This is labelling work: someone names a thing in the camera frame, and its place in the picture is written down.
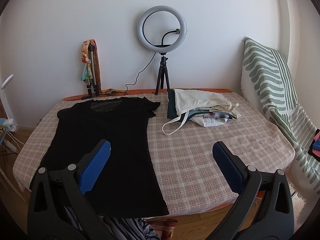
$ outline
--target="black cable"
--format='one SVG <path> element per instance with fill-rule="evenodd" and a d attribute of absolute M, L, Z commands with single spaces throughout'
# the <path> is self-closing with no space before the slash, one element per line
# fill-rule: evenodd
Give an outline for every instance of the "black cable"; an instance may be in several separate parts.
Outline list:
<path fill-rule="evenodd" d="M 143 72 L 143 71 L 150 65 L 150 63 L 151 63 L 151 61 L 153 60 L 153 58 L 155 57 L 155 55 L 156 55 L 156 52 L 153 54 L 153 57 L 152 57 L 152 59 L 150 60 L 150 62 L 148 63 L 148 65 L 146 65 L 146 67 L 145 67 L 144 69 L 142 69 L 142 70 L 138 73 L 135 83 L 134 83 L 134 84 L 126 84 L 126 85 L 125 85 L 125 86 L 127 87 L 127 90 L 124 92 L 124 95 L 125 95 L 125 96 L 127 95 L 127 91 L 129 90 L 128 86 L 134 86 L 134 85 L 137 83 L 139 74 L 140 74 L 141 72 Z"/>
<path fill-rule="evenodd" d="M 176 33 L 176 32 L 177 32 L 177 30 L 175 30 L 175 31 L 170 31 L 170 32 L 167 32 L 165 35 L 163 35 L 162 41 L 161 41 L 161 45 L 163 45 L 164 37 L 165 37 L 167 34 L 169 34 L 169 33 Z"/>

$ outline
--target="white garment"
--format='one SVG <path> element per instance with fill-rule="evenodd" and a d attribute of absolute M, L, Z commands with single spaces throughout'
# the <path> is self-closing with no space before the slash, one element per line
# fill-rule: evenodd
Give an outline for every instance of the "white garment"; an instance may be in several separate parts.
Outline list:
<path fill-rule="evenodd" d="M 171 135 L 173 133 L 175 133 L 177 130 L 179 130 L 182 125 L 184 125 L 184 123 L 186 122 L 188 115 L 189 115 L 189 111 L 192 109 L 213 109 L 213 110 L 220 110 L 220 111 L 224 111 L 226 113 L 231 114 L 232 116 L 236 116 L 236 117 L 240 117 L 241 114 L 235 109 L 235 107 L 238 106 L 238 104 L 236 105 L 232 105 L 231 102 L 226 99 L 222 94 L 219 93 L 215 93 L 215 92 L 207 92 L 207 91 L 201 91 L 201 90 L 181 90 L 181 89 L 173 89 L 174 90 L 174 94 L 175 94 L 175 104 L 176 104 L 176 111 L 177 111 L 177 115 L 178 117 L 172 119 L 171 121 L 165 123 L 162 126 L 162 131 L 166 134 L 166 135 Z M 166 133 L 163 128 L 165 125 L 169 124 L 169 123 L 173 123 L 176 122 L 178 120 L 180 120 L 181 115 L 185 113 L 184 119 L 181 123 L 181 125 L 174 130 L 171 133 Z M 199 123 L 200 125 L 206 126 L 204 125 L 204 122 L 202 122 L 201 120 L 199 120 L 198 118 L 203 118 L 203 117 L 196 117 L 196 121 L 193 120 L 194 122 Z M 214 122 L 213 119 L 224 119 L 224 118 L 212 118 L 211 122 Z M 219 122 L 220 124 L 214 124 L 214 125 L 209 125 L 209 123 L 207 123 L 207 126 L 217 126 L 217 125 L 221 125 L 224 124 L 222 122 L 222 120 L 217 120 L 217 122 Z"/>

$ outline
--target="wooden floor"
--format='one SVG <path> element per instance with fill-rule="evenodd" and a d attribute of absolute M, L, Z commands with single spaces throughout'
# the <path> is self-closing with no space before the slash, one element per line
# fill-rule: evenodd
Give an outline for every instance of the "wooden floor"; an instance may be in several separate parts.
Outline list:
<path fill-rule="evenodd" d="M 28 137 L 30 136 L 31 131 L 19 129 L 16 132 L 16 137 L 22 141 L 26 142 Z M 5 158 L 0 158 L 0 166 L 4 169 L 4 163 L 6 164 L 7 176 L 11 180 L 11 182 L 15 185 L 17 189 L 19 189 L 18 184 L 13 177 L 12 167 L 14 161 L 16 159 L 15 155 L 9 155 Z M 20 198 L 17 193 L 10 188 L 7 183 L 0 182 L 0 198 L 6 206 L 7 210 L 18 224 L 18 226 L 27 233 L 27 214 L 28 214 L 28 200 L 30 198 L 30 192 L 25 190 L 22 193 L 25 201 Z M 247 228 L 250 226 L 254 215 L 258 209 L 260 201 L 254 203 L 250 213 L 245 220 L 242 228 Z M 194 214 L 194 215 L 185 215 L 172 217 L 173 219 L 178 220 L 178 224 L 173 232 L 172 240 L 202 240 L 206 239 L 206 237 L 218 226 L 218 224 L 222 221 L 225 215 L 228 213 L 229 209 L 232 205 L 228 205 L 221 209 L 210 211 L 202 214 Z"/>

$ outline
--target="blue gripper pad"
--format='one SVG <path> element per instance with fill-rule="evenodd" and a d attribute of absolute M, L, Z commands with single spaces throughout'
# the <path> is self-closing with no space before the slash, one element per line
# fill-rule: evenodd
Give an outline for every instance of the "blue gripper pad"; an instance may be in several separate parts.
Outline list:
<path fill-rule="evenodd" d="M 244 190 L 244 178 L 233 160 L 228 156 L 228 153 L 226 152 L 228 148 L 223 143 L 223 145 L 221 145 L 221 143 L 222 142 L 216 142 L 213 145 L 213 158 L 218 164 L 231 190 L 235 193 L 241 194 Z"/>
<path fill-rule="evenodd" d="M 92 190 L 97 178 L 99 177 L 104 165 L 110 157 L 111 146 L 105 141 L 89 164 L 80 175 L 79 189 L 84 195 L 87 191 Z"/>

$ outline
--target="tripod leg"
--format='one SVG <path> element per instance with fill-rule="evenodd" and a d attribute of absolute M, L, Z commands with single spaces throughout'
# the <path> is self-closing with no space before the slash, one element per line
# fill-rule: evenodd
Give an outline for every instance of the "tripod leg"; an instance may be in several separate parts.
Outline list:
<path fill-rule="evenodd" d="M 161 72 L 161 80 L 160 80 L 161 89 L 163 89 L 163 84 L 164 84 L 164 67 L 162 68 L 162 72 Z"/>
<path fill-rule="evenodd" d="M 158 94 L 158 92 L 159 92 L 160 79 L 161 79 L 162 72 L 163 72 L 163 66 L 162 66 L 162 65 L 160 65 L 159 73 L 158 73 L 157 87 L 156 87 L 156 93 L 155 93 L 155 95 L 157 95 L 157 94 Z"/>
<path fill-rule="evenodd" d="M 170 84 L 169 84 L 169 76 L 168 76 L 167 66 L 164 66 L 163 70 L 164 70 L 164 74 L 165 74 L 165 82 L 167 83 L 167 90 L 169 90 Z"/>

